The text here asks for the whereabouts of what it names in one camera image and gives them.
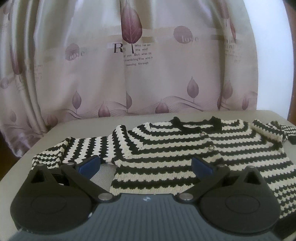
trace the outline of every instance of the sweater sleeve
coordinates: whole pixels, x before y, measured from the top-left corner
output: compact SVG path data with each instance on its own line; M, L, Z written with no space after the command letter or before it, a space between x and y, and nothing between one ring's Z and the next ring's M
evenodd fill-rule
M260 120L254 120L251 128L271 140L284 142L288 139L291 144L296 144L296 128L293 126L281 125L277 121L263 124Z
M285 138L290 141L291 144L296 145L296 127L281 125L277 121L272 121L271 125L276 126L278 129L284 132Z
M98 155L101 163L114 164L115 157L118 157L121 153L120 145L118 145L118 129L119 127L105 137L68 137L59 144L34 156L32 169L37 164L45 164L49 169L60 167L68 162L79 164L92 155Z

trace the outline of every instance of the white wall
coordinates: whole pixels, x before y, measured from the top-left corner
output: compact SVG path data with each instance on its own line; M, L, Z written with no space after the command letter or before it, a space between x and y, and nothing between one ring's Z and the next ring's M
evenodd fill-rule
M293 45L282 0L244 0L258 53L258 110L287 119L293 86Z

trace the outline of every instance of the logo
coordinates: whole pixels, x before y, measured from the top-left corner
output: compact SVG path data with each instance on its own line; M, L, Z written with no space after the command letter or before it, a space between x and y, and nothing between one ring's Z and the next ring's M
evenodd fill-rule
M148 201L151 200L151 198L150 198L150 197L145 197L145 198L143 198L143 200L144 200L145 202L148 202Z
M193 37L192 32L185 26L178 26L174 30L174 38L181 44L198 42L198 37Z

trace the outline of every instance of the sweater collar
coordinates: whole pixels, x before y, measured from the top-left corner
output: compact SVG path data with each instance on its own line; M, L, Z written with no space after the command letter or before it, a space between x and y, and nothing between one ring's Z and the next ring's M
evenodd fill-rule
M203 120L199 122L182 122L178 117L174 117L171 121L172 125L179 130L186 133L215 133L222 130L221 119L212 116L209 120Z

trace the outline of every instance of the curtain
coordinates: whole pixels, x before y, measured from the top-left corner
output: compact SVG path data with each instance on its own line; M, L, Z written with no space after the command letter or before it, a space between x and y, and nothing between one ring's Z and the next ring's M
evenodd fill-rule
M0 130L16 156L70 120L257 105L243 0L10 0L0 45Z

